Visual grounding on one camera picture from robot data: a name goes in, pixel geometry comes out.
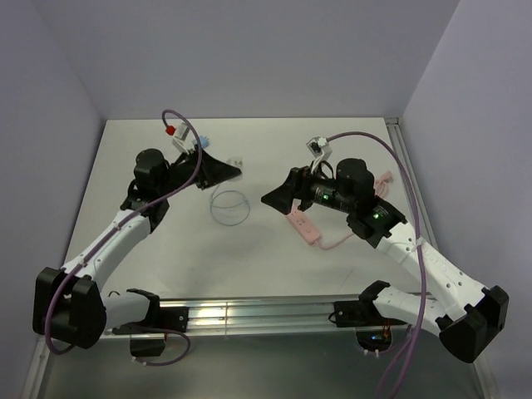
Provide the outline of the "white charger plug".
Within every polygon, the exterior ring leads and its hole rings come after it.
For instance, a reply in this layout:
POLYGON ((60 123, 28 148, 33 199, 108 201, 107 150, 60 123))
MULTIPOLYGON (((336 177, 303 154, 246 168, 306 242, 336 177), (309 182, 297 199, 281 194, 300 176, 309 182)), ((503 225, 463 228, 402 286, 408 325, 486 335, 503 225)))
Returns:
POLYGON ((234 167, 237 167, 239 169, 243 168, 244 162, 242 157, 232 157, 227 160, 227 163, 229 165, 232 165, 234 167))

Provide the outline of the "pink power strip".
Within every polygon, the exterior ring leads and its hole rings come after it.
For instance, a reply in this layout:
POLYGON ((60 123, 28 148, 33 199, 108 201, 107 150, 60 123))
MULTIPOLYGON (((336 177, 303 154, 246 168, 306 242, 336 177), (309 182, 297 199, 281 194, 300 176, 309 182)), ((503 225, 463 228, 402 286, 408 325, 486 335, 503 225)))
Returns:
POLYGON ((314 245, 321 238, 318 228, 296 205, 292 206, 290 213, 286 215, 286 220, 294 227, 306 244, 314 245))

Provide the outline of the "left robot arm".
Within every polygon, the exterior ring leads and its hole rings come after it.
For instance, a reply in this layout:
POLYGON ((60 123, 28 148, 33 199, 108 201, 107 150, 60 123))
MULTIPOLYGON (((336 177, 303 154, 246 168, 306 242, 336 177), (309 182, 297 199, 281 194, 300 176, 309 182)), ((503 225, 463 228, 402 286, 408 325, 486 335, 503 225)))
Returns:
POLYGON ((236 179, 242 170, 196 147, 169 163, 157 149, 135 158, 134 178, 111 224, 71 261, 44 268, 36 279, 32 328, 49 350, 62 355, 73 348, 90 348, 104 331, 132 325, 143 332, 162 321, 160 298, 130 288, 116 298, 101 290, 120 263, 152 234, 170 208, 169 198, 196 186, 206 190, 236 179))

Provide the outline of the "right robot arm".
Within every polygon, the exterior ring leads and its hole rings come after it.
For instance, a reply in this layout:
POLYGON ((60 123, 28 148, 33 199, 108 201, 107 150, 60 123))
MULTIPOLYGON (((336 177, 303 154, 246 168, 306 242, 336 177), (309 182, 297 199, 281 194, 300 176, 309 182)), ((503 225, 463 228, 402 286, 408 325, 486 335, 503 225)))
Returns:
POLYGON ((432 297, 426 302, 422 329, 437 336, 454 357, 473 363, 504 328, 508 294, 474 280, 418 238, 405 215, 376 194, 374 182, 360 159, 341 160, 333 178, 309 166, 294 167, 261 201, 282 214, 291 212, 295 200, 301 211, 318 204, 345 213, 358 238, 426 280, 432 297))

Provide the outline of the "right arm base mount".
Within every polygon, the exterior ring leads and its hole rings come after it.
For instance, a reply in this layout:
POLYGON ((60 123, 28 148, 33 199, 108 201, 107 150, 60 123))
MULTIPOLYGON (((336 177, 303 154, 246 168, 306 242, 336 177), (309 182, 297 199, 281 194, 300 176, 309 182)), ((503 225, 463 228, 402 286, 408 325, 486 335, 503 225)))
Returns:
POLYGON ((406 326, 384 318, 370 304, 360 300, 336 301, 328 321, 337 328, 355 328, 358 344, 369 352, 386 351, 392 345, 392 327, 406 326))

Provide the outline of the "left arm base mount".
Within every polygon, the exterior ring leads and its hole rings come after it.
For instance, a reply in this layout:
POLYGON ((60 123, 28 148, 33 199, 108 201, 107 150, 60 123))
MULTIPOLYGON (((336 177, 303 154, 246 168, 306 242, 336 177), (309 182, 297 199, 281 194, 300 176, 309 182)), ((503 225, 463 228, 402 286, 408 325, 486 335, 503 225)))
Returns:
POLYGON ((191 341, 186 335, 188 321, 187 307, 162 308, 151 324, 129 323, 112 328, 111 334, 130 336, 130 354, 136 361, 151 366, 169 365, 182 360, 190 351, 191 341), (174 359, 157 362, 167 348, 170 336, 181 337, 185 341, 184 351, 174 359))

